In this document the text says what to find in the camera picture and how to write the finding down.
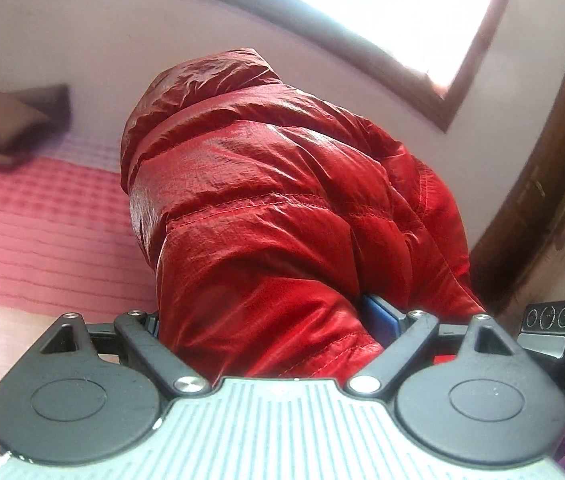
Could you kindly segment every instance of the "window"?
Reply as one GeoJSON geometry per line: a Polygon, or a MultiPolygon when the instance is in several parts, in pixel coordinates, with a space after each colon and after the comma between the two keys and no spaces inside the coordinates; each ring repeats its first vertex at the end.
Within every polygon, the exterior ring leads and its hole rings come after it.
{"type": "Polygon", "coordinates": [[[353,49],[356,54],[350,46],[320,41],[319,32],[310,39],[383,82],[443,130],[469,89],[507,2],[300,1],[349,31],[361,47],[353,49]]]}

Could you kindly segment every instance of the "metal screw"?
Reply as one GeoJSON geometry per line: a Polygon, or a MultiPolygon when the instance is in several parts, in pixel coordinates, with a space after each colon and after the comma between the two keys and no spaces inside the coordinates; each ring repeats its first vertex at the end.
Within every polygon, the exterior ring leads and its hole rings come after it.
{"type": "Polygon", "coordinates": [[[206,390],[209,383],[203,377],[185,376],[174,382],[174,387],[184,394],[197,394],[206,390]]]}
{"type": "Polygon", "coordinates": [[[349,387],[359,394],[373,394],[381,389],[381,382],[370,375],[359,375],[349,379],[349,387]]]}

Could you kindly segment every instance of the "red puffer jacket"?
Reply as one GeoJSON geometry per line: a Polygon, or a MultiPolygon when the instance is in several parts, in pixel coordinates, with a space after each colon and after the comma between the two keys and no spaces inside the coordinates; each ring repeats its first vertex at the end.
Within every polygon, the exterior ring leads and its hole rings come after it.
{"type": "Polygon", "coordinates": [[[363,293],[447,321],[482,311],[442,181],[253,50],[159,75],[125,127],[121,170],[157,272],[160,339],[211,381],[344,381],[381,352],[357,319],[363,293]]]}

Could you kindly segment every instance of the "gray plastic device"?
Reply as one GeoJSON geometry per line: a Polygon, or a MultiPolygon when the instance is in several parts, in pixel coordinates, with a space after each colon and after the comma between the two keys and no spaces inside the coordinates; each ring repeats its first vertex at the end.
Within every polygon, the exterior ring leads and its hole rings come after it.
{"type": "Polygon", "coordinates": [[[565,395],[523,348],[485,314],[456,329],[400,316],[399,336],[343,387],[212,388],[147,314],[65,314],[0,382],[0,479],[565,478],[550,458],[565,395]],[[431,365],[450,349],[453,361],[431,365]]]}

